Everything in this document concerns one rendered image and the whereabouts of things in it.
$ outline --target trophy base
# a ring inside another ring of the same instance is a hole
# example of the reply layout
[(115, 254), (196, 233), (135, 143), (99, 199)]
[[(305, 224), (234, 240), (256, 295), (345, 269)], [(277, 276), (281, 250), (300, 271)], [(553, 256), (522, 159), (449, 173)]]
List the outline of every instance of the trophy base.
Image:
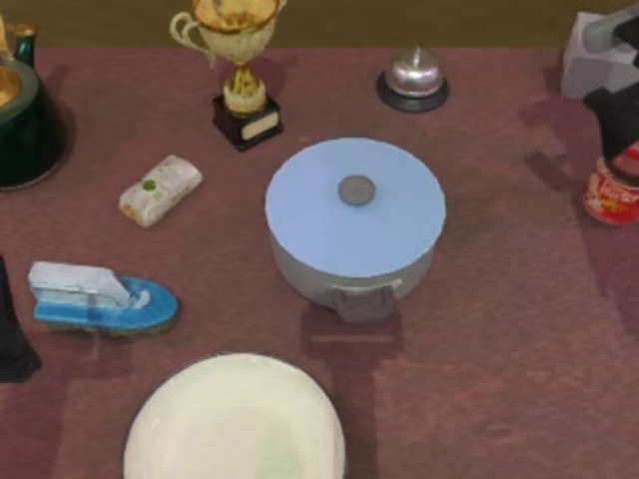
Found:
[(280, 105), (267, 96), (266, 107), (254, 115), (238, 117), (224, 105), (224, 95), (213, 99), (215, 116), (213, 123), (240, 152), (281, 133), (284, 124), (280, 115)]
[(448, 82), (443, 81), (441, 88), (427, 97), (414, 98), (394, 92), (384, 80), (383, 72), (377, 77), (377, 94), (391, 108), (407, 113), (426, 113), (441, 107), (448, 99)]

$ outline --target red can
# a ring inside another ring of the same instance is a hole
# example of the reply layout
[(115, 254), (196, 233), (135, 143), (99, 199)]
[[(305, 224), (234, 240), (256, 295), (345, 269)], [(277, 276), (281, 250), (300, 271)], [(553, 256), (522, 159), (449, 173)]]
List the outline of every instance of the red can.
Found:
[[(639, 186), (628, 181), (639, 170), (639, 149), (630, 147), (608, 168), (599, 159), (590, 176), (583, 204), (590, 215), (607, 225), (629, 225), (639, 221)], [(624, 179), (615, 175), (622, 172)]]

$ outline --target blue pot lid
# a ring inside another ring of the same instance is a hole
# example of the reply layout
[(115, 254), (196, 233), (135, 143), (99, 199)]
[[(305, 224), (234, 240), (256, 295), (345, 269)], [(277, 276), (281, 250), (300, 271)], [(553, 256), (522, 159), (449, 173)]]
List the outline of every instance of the blue pot lid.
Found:
[[(374, 185), (371, 199), (366, 179)], [(266, 214), (275, 239), (298, 261), (329, 274), (370, 277), (407, 267), (433, 248), (445, 200), (436, 177), (409, 152), (342, 138), (288, 159), (269, 185)]]

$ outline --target green kettle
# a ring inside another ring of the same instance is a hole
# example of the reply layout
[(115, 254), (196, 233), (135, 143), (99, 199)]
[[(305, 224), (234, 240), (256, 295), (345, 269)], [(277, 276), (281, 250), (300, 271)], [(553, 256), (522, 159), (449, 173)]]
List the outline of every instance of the green kettle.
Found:
[(28, 25), (11, 30), (13, 53), (0, 32), (0, 191), (45, 178), (67, 143), (62, 118), (34, 70), (36, 31)]

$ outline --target wrapped soap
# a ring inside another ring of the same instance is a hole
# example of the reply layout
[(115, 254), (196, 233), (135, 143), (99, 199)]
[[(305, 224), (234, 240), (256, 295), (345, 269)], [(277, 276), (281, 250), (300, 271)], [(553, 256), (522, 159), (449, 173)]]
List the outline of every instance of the wrapped soap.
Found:
[(120, 211), (148, 228), (201, 182), (202, 174), (196, 167), (171, 155), (120, 196)]

